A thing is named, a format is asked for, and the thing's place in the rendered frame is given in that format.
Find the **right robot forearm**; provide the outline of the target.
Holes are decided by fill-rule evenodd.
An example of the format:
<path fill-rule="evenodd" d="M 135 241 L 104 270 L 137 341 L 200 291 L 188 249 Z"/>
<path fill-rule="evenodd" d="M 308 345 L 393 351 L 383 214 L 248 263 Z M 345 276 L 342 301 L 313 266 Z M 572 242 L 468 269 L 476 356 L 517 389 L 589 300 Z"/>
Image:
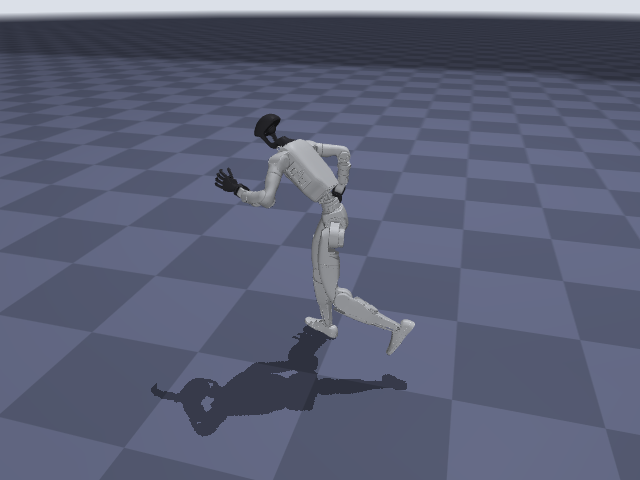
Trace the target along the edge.
<path fill-rule="evenodd" d="M 338 164 L 337 164 L 337 168 L 338 168 L 338 184 L 335 187 L 335 192 L 338 192 L 340 194 L 342 194 L 344 187 L 347 185 L 348 183 L 348 176 L 349 176 L 349 169 L 351 168 L 351 164 L 350 161 L 346 162 L 346 163 L 341 163 L 338 160 Z"/>

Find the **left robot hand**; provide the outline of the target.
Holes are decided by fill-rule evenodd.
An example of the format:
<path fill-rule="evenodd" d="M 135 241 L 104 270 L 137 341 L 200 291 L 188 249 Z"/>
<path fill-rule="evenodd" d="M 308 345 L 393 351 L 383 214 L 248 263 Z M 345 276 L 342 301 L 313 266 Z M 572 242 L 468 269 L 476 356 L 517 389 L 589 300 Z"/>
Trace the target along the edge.
<path fill-rule="evenodd" d="M 217 182 L 215 183 L 215 186 L 217 186 L 217 187 L 219 187 L 219 188 L 221 188 L 221 189 L 223 189 L 224 191 L 227 191 L 227 192 L 234 192 L 234 195 L 236 195 L 236 196 L 237 196 L 237 192 L 238 192 L 238 190 L 239 190 L 239 188 L 240 188 L 240 187 L 241 187 L 241 188 L 243 188 L 243 189 L 245 189 L 245 190 L 247 190 L 247 191 L 249 191 L 249 188 L 248 188 L 248 187 L 246 187 L 246 186 L 242 185 L 241 183 L 240 183 L 240 184 L 238 184 L 238 183 L 237 183 L 237 180 L 236 180 L 236 179 L 234 179 L 234 177 L 233 177 L 233 175 L 232 175 L 231 170 L 230 170 L 230 168 L 229 168 L 229 167 L 227 168 L 227 170 L 228 170 L 228 173 L 229 173 L 229 175 L 230 175 L 230 176 L 227 176 L 227 175 L 222 171 L 222 169 L 220 169 L 220 170 L 219 170 L 219 172 L 220 172 L 220 173 L 217 173 L 217 177 L 215 178 L 215 180 L 216 180 L 218 183 L 222 184 L 222 186 L 221 186 L 221 185 L 219 185 Z M 222 176 L 220 176 L 220 174 L 221 174 L 221 175 L 223 175 L 225 178 L 223 178 Z M 223 180 L 223 182 L 222 182 L 221 180 L 219 180 L 218 178 L 220 178 L 221 180 Z M 240 198 L 240 197 L 239 197 L 239 198 Z"/>

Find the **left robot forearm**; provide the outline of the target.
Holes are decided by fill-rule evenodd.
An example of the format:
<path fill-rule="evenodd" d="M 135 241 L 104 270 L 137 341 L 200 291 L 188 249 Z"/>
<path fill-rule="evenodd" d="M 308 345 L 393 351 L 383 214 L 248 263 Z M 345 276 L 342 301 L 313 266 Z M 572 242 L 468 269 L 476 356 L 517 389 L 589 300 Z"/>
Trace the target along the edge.
<path fill-rule="evenodd" d="M 241 198 L 242 202 L 251 204 L 254 207 L 259 207 L 261 206 L 260 204 L 258 204 L 259 202 L 261 202 L 264 197 L 265 197 L 265 191 L 261 190 L 261 191 L 247 191 L 243 188 L 239 188 L 238 192 L 237 192 L 237 196 Z"/>

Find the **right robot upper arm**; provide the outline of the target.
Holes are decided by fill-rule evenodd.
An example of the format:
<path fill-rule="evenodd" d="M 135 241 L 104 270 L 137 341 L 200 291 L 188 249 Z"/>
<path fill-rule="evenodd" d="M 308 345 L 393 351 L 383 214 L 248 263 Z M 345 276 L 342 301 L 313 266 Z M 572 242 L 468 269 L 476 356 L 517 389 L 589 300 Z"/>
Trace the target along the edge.
<path fill-rule="evenodd" d="M 339 162 L 346 163 L 350 160 L 350 151 L 345 146 L 316 143 L 311 140 L 307 141 L 321 157 L 330 157 L 336 155 Z"/>

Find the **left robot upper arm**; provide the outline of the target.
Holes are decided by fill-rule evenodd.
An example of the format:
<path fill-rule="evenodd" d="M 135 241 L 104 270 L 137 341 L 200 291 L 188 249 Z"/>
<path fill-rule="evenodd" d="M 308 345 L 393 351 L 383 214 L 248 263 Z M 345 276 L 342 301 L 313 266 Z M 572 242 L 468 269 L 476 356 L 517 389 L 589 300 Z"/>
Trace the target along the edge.
<path fill-rule="evenodd" d="M 275 194 L 279 187 L 283 172 L 290 166 L 289 152 L 282 151 L 269 158 L 268 171 L 265 178 L 265 197 L 259 202 L 261 206 L 270 208 L 275 204 Z"/>

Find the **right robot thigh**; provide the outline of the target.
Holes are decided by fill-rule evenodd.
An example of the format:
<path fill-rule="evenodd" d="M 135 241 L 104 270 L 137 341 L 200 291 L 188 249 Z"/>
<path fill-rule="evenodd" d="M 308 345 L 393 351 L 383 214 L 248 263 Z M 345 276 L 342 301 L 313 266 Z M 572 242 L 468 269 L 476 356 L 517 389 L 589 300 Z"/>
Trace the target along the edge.
<path fill-rule="evenodd" d="M 320 236 L 321 236 L 321 232 L 322 230 L 325 229 L 323 222 L 322 222 L 322 217 L 317 225 L 315 234 L 313 235 L 313 240 L 312 240 L 312 248 L 311 248 L 311 257 L 312 257 L 312 265 L 313 265 L 313 271 L 314 271 L 314 278 L 319 282 L 322 283 L 321 278 L 320 278 L 320 274 L 319 274 L 319 268 L 318 268 L 318 247 L 319 247 L 319 241 L 320 241 Z"/>

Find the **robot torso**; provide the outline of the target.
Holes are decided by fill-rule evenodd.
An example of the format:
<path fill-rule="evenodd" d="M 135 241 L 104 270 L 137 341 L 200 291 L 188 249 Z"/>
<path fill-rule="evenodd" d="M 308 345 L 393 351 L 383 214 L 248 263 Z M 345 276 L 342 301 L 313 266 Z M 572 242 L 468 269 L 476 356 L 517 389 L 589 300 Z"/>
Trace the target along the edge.
<path fill-rule="evenodd" d="M 277 153 L 289 152 L 290 166 L 283 174 L 309 199 L 322 205 L 324 227 L 330 227 L 331 221 L 338 221 L 342 229 L 346 230 L 348 216 L 345 207 L 339 202 L 338 197 L 331 193 L 338 180 L 316 150 L 302 139 L 292 141 L 283 147 L 277 146 L 277 150 Z"/>

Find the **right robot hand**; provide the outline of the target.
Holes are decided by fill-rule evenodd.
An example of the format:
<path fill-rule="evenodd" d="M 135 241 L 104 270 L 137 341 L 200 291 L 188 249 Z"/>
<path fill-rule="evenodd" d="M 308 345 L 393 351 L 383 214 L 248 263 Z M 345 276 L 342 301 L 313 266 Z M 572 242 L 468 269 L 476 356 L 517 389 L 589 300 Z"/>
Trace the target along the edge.
<path fill-rule="evenodd" d="M 335 187 L 336 187 L 336 186 L 335 186 Z M 338 200 L 339 200 L 339 202 L 341 203 L 341 201 L 342 201 L 342 195 L 343 195 L 343 193 L 344 193 L 344 191 L 345 191 L 345 187 L 344 187 L 344 190 L 343 190 L 342 194 L 340 194 L 340 193 L 338 193 L 338 192 L 335 192 L 335 191 L 334 191 L 334 190 L 335 190 L 335 187 L 333 188 L 333 190 L 331 191 L 331 193 L 332 193 L 332 195 L 333 195 L 333 196 L 338 197 Z"/>

